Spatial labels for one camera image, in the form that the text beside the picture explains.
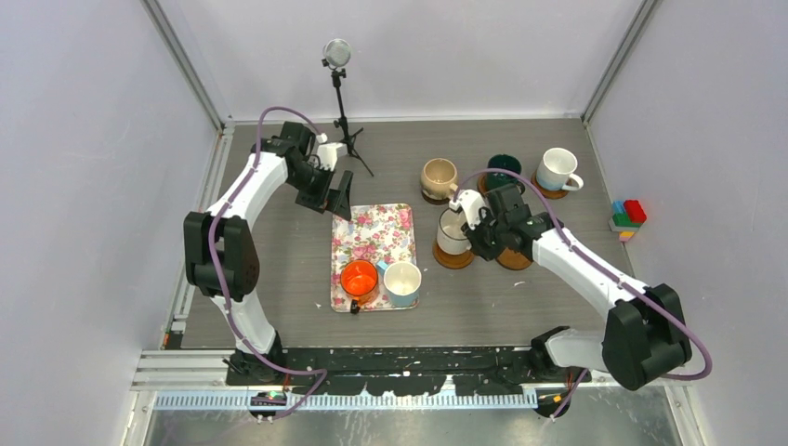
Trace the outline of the white mug brown rim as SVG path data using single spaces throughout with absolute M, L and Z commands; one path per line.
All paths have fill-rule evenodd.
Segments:
M 436 241 L 440 250 L 450 256 L 460 256 L 471 249 L 471 244 L 463 233 L 466 224 L 463 213 L 447 208 L 439 218 Z

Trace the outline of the dark green mug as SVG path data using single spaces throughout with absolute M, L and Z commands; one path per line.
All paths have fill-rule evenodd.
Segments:
M 509 154 L 496 154 L 489 159 L 487 168 L 495 169 L 495 172 L 485 174 L 487 190 L 493 190 L 506 184 L 513 184 L 519 189 L 520 193 L 525 191 L 525 186 L 516 177 L 504 173 L 504 171 L 513 172 L 516 175 L 522 173 L 522 165 L 516 157 Z

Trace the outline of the white mug blue base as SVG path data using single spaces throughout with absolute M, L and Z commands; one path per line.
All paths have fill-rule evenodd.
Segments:
M 564 148 L 548 149 L 542 156 L 536 170 L 536 182 L 544 190 L 578 191 L 584 187 L 584 180 L 576 174 L 578 160 Z

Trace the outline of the beige mug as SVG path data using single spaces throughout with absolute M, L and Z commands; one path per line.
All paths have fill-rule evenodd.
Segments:
M 444 158 L 431 159 L 421 172 L 421 192 L 436 199 L 451 199 L 457 189 L 457 181 L 458 171 L 453 162 Z

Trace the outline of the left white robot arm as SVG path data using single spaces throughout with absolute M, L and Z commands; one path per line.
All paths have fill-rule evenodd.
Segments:
M 337 188 L 331 186 L 338 159 L 348 153 L 346 142 L 286 122 L 279 134 L 258 137 L 244 170 L 216 203 L 185 217 L 187 282 L 222 312 L 235 338 L 226 361 L 229 384 L 272 385 L 288 372 L 281 337 L 256 291 L 261 263 L 252 228 L 259 214 L 280 186 L 290 185 L 297 204 L 350 219 L 352 173 L 344 172 Z

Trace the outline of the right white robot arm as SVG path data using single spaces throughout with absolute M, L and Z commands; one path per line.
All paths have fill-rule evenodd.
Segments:
M 460 190 L 450 208 L 463 217 L 461 230 L 472 252 L 494 260 L 506 249 L 525 256 L 567 283 L 602 318 L 600 332 L 559 326 L 531 341 L 531 369 L 554 381 L 569 367 L 610 374 L 638 390 L 692 358 L 693 350 L 677 292 L 648 286 L 588 250 L 550 210 L 535 214 L 519 188 L 485 194 Z

